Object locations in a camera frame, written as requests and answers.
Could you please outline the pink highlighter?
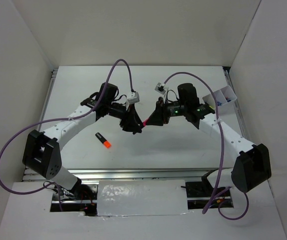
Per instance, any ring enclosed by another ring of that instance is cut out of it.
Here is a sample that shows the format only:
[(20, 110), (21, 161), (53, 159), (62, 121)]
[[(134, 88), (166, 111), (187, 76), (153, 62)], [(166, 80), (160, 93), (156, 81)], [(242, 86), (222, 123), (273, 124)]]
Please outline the pink highlighter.
[(144, 127), (147, 125), (147, 121), (148, 121), (148, 119), (146, 119), (146, 120), (142, 123)]

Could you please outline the orange highlighter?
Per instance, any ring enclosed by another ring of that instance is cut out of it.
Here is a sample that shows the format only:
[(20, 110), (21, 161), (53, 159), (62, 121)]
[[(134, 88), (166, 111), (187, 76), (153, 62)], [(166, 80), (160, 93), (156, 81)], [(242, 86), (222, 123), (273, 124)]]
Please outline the orange highlighter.
[(97, 132), (95, 136), (107, 149), (112, 146), (111, 143), (101, 133)]

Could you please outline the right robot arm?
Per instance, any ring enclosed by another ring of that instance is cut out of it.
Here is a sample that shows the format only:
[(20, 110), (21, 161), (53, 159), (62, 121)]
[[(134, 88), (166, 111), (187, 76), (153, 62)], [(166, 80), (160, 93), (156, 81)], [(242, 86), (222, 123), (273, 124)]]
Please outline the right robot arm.
[(145, 126), (163, 126), (172, 117), (185, 117), (198, 130), (223, 142), (224, 149), (235, 161), (230, 174), (234, 186), (247, 193), (272, 176), (270, 154), (264, 144), (254, 144), (243, 138), (225, 122), (217, 118), (215, 110), (207, 103), (201, 104), (197, 90), (191, 83), (177, 87), (176, 101), (168, 99), (168, 88), (158, 83), (155, 90), (162, 94), (155, 110), (144, 122)]

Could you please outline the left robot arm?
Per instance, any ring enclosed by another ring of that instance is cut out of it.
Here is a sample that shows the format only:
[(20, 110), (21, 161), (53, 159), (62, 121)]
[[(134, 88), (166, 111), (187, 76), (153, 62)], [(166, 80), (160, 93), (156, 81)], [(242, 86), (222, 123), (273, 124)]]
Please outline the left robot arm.
[(103, 83), (80, 103), (80, 106), (66, 119), (42, 132), (33, 130), (27, 136), (23, 153), (23, 164), (64, 189), (70, 199), (78, 199), (85, 186), (77, 176), (70, 173), (62, 164), (61, 150), (78, 133), (104, 116), (120, 120), (125, 132), (141, 133), (143, 123), (135, 109), (139, 102), (138, 92), (126, 95), (126, 104), (116, 102), (119, 89), (116, 85)]

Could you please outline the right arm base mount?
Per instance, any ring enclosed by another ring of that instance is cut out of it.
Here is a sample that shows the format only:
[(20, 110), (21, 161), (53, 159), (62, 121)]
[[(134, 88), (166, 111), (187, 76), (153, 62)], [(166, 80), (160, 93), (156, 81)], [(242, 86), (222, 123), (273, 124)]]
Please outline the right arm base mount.
[[(181, 188), (186, 191), (187, 208), (189, 210), (203, 209), (210, 200), (213, 192), (213, 187), (204, 176), (201, 177), (201, 180), (186, 181)], [(222, 204), (222, 208), (233, 207), (233, 201), (229, 190), (216, 197), (211, 202), (209, 208), (217, 209), (220, 204)]]

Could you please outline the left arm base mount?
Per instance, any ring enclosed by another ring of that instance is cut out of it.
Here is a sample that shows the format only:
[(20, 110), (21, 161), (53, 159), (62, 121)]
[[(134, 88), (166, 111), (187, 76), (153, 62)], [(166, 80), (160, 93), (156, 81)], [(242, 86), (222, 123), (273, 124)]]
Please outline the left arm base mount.
[(53, 195), (50, 204), (51, 213), (82, 213), (88, 217), (98, 215), (98, 185), (91, 184), (82, 187), (78, 195), (57, 187), (53, 189)]

